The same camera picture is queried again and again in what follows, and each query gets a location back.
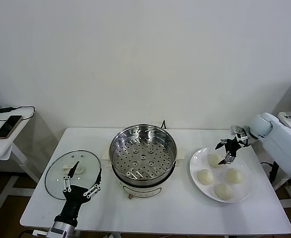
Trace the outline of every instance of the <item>steamed bun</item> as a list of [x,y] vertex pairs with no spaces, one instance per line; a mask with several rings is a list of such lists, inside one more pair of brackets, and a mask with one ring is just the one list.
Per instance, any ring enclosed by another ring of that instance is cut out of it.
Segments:
[[231,187],[226,183],[220,183],[214,187],[216,195],[223,200],[230,200],[233,197],[233,191]]
[[226,173],[226,179],[231,183],[241,183],[243,180],[243,175],[238,169],[230,169]]
[[211,154],[209,155],[209,163],[214,167],[218,168],[220,165],[218,163],[222,161],[224,158],[222,155],[219,154]]
[[198,171],[197,178],[204,185],[210,185],[214,180],[214,176],[209,170]]

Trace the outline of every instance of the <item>floor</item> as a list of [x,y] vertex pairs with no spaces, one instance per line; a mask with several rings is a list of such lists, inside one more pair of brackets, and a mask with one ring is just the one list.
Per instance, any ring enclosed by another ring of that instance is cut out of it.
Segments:
[[[35,188],[36,183],[27,175],[19,174],[20,178],[16,182],[16,187]],[[0,173],[0,193],[8,182],[11,174]],[[289,198],[283,187],[277,190],[279,199]],[[20,217],[29,201],[29,197],[9,196],[3,207],[0,209],[0,238],[17,238],[21,231],[26,228],[20,225]],[[285,209],[287,216],[291,219],[291,208]],[[81,238],[102,238],[105,233],[83,232]],[[22,238],[33,237],[24,234]],[[141,234],[122,234],[122,238],[160,238],[162,235],[141,235]],[[187,236],[169,236],[170,238],[186,238]],[[193,238],[206,238],[207,236],[191,236]],[[290,235],[284,236],[264,236],[263,238],[291,238]]]

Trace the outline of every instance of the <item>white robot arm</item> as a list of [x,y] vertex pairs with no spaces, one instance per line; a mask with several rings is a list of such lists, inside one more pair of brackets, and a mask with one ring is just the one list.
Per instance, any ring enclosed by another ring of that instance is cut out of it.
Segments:
[[222,164],[232,162],[239,148],[260,140],[267,153],[291,176],[291,129],[282,125],[278,118],[270,113],[258,114],[250,126],[232,126],[231,133],[235,135],[233,140],[221,140],[216,147],[225,145],[227,155]]

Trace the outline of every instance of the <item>white plate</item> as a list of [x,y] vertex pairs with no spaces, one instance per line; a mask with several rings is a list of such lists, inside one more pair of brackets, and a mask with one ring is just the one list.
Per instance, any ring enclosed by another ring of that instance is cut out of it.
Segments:
[[[209,154],[215,154],[214,149],[209,153],[208,148],[203,148],[197,151],[190,161],[190,173],[195,185],[208,197],[224,203],[234,203],[244,200],[248,197],[251,191],[251,174],[247,165],[237,156],[232,164],[222,165],[219,168],[214,168],[210,165],[208,156]],[[229,169],[239,169],[243,175],[243,181],[240,184],[232,184],[226,180],[226,172]],[[214,181],[210,185],[202,184],[197,178],[197,172],[203,169],[210,170],[214,175]],[[233,198],[230,200],[223,200],[219,198],[215,192],[214,187],[220,183],[227,183],[233,190]]]

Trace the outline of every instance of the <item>white table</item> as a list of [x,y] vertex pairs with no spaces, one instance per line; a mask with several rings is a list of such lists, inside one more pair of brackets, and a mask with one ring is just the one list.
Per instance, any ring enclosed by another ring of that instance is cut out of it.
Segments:
[[[64,205],[45,190],[49,166],[74,150],[93,152],[101,159],[120,129],[68,128],[53,153],[21,219],[27,227],[48,228]],[[251,194],[244,201],[224,204],[211,200],[195,186],[189,160],[202,147],[215,147],[227,130],[168,130],[184,151],[164,190],[151,198],[128,199],[111,168],[103,167],[101,191],[82,205],[78,230],[123,233],[266,235],[290,234],[291,224],[251,147],[238,151],[253,175]]]
[[[32,108],[20,108],[13,110],[8,113],[1,113],[0,120],[7,120],[12,115],[22,115],[23,118],[29,118],[33,113]],[[16,129],[12,132],[8,139],[0,139],[0,160],[9,159],[10,153],[12,152],[16,157],[15,161],[19,166],[35,181],[38,182],[41,177],[40,172],[35,166],[25,157],[25,155],[19,150],[14,144],[15,138],[19,135],[25,125],[29,122],[28,120],[22,120]],[[4,121],[0,121],[0,128],[4,124]],[[27,188],[13,188],[18,176],[12,176],[7,183],[6,187],[0,195],[0,208],[4,204],[8,195],[19,195],[19,196],[31,196],[33,193],[32,189]]]

